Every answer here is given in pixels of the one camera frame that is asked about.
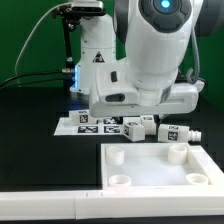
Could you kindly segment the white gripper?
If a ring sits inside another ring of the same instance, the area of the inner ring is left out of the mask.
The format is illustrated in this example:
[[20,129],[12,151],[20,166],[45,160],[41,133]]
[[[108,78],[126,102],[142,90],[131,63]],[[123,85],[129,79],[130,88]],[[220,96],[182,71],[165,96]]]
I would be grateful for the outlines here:
[[89,97],[93,117],[168,115],[192,112],[205,83],[176,83],[178,66],[160,61],[136,67],[128,59],[97,70]]

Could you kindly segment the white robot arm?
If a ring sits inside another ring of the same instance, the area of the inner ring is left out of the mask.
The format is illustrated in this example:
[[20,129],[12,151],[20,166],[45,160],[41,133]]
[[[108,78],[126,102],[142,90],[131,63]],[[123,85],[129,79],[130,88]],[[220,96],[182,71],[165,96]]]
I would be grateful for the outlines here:
[[75,92],[89,96],[94,117],[193,111],[204,83],[200,65],[184,79],[178,68],[188,46],[224,25],[224,0],[73,0],[81,16],[81,59]]

